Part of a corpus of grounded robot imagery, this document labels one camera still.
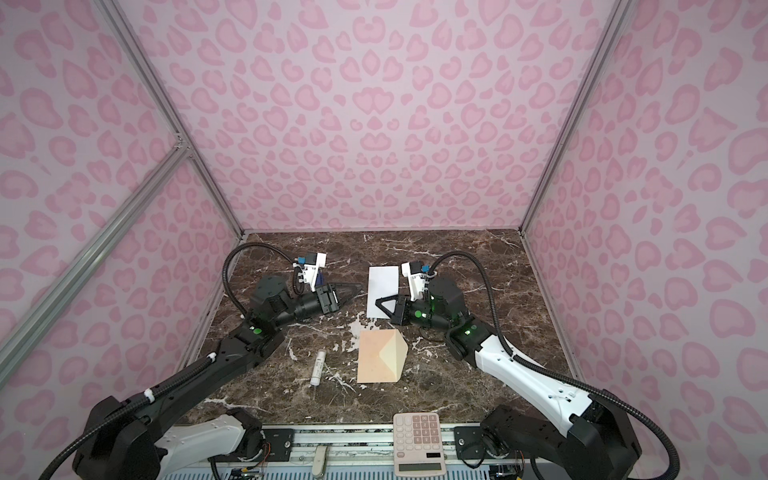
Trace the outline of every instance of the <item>beige cardboard box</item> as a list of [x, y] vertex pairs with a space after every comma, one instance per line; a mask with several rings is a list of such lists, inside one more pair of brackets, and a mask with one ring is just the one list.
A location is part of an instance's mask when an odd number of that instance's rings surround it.
[[408, 343], [400, 331], [363, 330], [357, 354], [357, 382], [397, 382], [407, 354]]

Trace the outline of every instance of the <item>metal rail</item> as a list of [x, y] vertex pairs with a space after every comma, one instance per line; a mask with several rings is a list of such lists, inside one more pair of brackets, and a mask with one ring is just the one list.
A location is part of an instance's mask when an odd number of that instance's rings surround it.
[[18, 322], [8, 340], [0, 347], [0, 389], [43, 340], [56, 319], [120, 243], [181, 162], [189, 157], [184, 142], [174, 147], [115, 212], [107, 225], [75, 257], [64, 275], [56, 279], [46, 295]]
[[611, 9], [611, 13], [603, 28], [603, 34], [598, 41], [598, 47], [594, 50], [594, 54], [587, 66], [584, 80], [582, 80], [579, 85], [576, 96], [574, 97], [574, 102], [571, 104], [571, 109], [568, 111], [568, 116], [566, 116], [565, 122], [563, 123], [563, 128], [561, 128], [558, 133], [558, 138], [547, 159], [544, 172], [541, 174], [541, 177], [536, 184], [536, 189], [531, 198], [531, 204], [525, 211], [523, 220], [520, 223], [519, 230], [521, 235], [525, 235], [528, 232], [528, 228], [531, 226], [536, 212], [541, 206], [542, 200], [544, 200], [544, 195], [549, 188], [554, 173], [565, 152], [568, 150], [568, 144], [571, 143], [571, 139], [578, 128], [579, 121], [588, 108], [589, 99], [595, 88], [598, 86], [600, 77], [602, 76], [603, 71], [605, 71], [608, 61], [611, 58], [611, 54], [613, 54], [616, 44], [621, 37], [621, 32], [624, 30], [626, 21], [631, 16], [636, 4], [637, 0], [617, 0], [614, 7]]
[[134, 66], [139, 77], [144, 82], [144, 85], [146, 85], [149, 95], [157, 104], [163, 118], [165, 118], [165, 121], [170, 125], [170, 128], [176, 134], [176, 137], [180, 141], [184, 141], [191, 149], [195, 170], [197, 170], [203, 180], [203, 184], [214, 198], [214, 202], [219, 207], [219, 210], [221, 210], [221, 213], [226, 217], [227, 223], [232, 230], [234, 230], [235, 234], [240, 237], [243, 234], [243, 227], [240, 225], [240, 221], [237, 219], [232, 207], [208, 170], [208, 166], [203, 160], [203, 155], [197, 149], [194, 139], [184, 126], [179, 112], [176, 110], [173, 101], [170, 99], [170, 95], [165, 90], [160, 76], [147, 58], [146, 52], [141, 47], [136, 32], [133, 27], [131, 27], [131, 23], [125, 16], [125, 12], [123, 12], [123, 9], [120, 7], [118, 0], [93, 0], [93, 2], [99, 10], [101, 10], [101, 14], [109, 24], [110, 29], [114, 33], [118, 43], [120, 43], [120, 46], [123, 48], [128, 60]]
[[[471, 470], [456, 457], [453, 429], [457, 426], [478, 426], [478, 423], [442, 423], [443, 452], [448, 474], [435, 480], [487, 480], [490, 465], [515, 464], [514, 459], [487, 458], [477, 470]], [[265, 425], [269, 429], [294, 429], [293, 445], [288, 462], [269, 462], [263, 470], [265, 479], [313, 480], [310, 474], [316, 448], [328, 446], [324, 480], [396, 480], [392, 467], [394, 448], [392, 424], [335, 425]], [[567, 480], [559, 466], [540, 459], [538, 462], [547, 480]], [[253, 467], [253, 462], [219, 463], [219, 472], [232, 468]], [[209, 478], [207, 462], [189, 465], [169, 474], [164, 480], [203, 480]]]

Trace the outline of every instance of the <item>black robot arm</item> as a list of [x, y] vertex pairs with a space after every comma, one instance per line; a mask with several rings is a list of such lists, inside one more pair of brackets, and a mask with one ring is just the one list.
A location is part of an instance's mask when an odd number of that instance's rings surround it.
[[[340, 292], [346, 290], [346, 294], [337, 293], [337, 286]], [[190, 455], [195, 454], [190, 454], [190, 449], [178, 448], [179, 445], [175, 445], [175, 450], [167, 449], [166, 444], [158, 445], [158, 442], [169, 429], [177, 428], [173, 425], [195, 405], [268, 359], [285, 338], [281, 326], [337, 312], [360, 287], [349, 283], [328, 284], [292, 298], [282, 277], [264, 277], [250, 298], [243, 322], [220, 340], [212, 353], [123, 402], [113, 396], [99, 402], [88, 417], [86, 433], [65, 449], [41, 478], [50, 478], [74, 449], [77, 453], [73, 469], [84, 480], [155, 480], [169, 465], [175, 465], [170, 461], [172, 454], [177, 458], [193, 458]], [[235, 433], [229, 437], [229, 440], [235, 438], [235, 443], [232, 449], [214, 454], [239, 452], [245, 458], [252, 457], [258, 452], [260, 422], [244, 411], [227, 414], [231, 418], [224, 423]], [[193, 448], [193, 443], [190, 440], [187, 446]], [[212, 452], [210, 449], [200, 451]]]

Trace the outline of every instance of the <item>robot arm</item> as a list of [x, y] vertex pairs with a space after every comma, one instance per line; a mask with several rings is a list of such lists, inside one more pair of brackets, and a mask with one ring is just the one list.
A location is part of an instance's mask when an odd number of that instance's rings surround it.
[[222, 385], [269, 358], [285, 338], [281, 326], [334, 313], [344, 303], [339, 301], [333, 284], [318, 286], [315, 291], [294, 299], [288, 294], [282, 277], [264, 277], [251, 296], [248, 315], [219, 341], [215, 352], [153, 389], [124, 402], [110, 396], [91, 410], [85, 431], [124, 406], [143, 400], [148, 392], [152, 395], [152, 390], [163, 390], [178, 379], [188, 377], [213, 359], [210, 365], [166, 395], [125, 420], [102, 428], [87, 440], [75, 454], [74, 471], [84, 480], [154, 480], [214, 455], [234, 453], [241, 458], [255, 457], [263, 440], [261, 422], [242, 409], [230, 410], [200, 425], [173, 425]]
[[[627, 477], [642, 451], [626, 412], [526, 367], [519, 359], [538, 364], [507, 342], [514, 353], [510, 356], [493, 327], [469, 312], [463, 292], [452, 280], [429, 279], [422, 298], [411, 301], [407, 296], [391, 296], [379, 299], [376, 305], [392, 324], [445, 332], [445, 344], [454, 358], [501, 380], [547, 419], [521, 415], [504, 405], [497, 407], [481, 422], [489, 452], [503, 456], [520, 450], [546, 458], [565, 468], [573, 480]], [[382, 308], [387, 300], [396, 301], [394, 311]]]

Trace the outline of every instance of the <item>white paper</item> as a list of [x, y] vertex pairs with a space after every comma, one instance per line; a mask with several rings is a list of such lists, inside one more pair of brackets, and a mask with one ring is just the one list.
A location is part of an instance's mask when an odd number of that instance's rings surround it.
[[[368, 308], [366, 317], [389, 317], [376, 306], [376, 301], [385, 296], [397, 295], [397, 281], [400, 276], [399, 266], [371, 266], [368, 269]], [[395, 310], [395, 300], [384, 302], [384, 307], [390, 312]]]

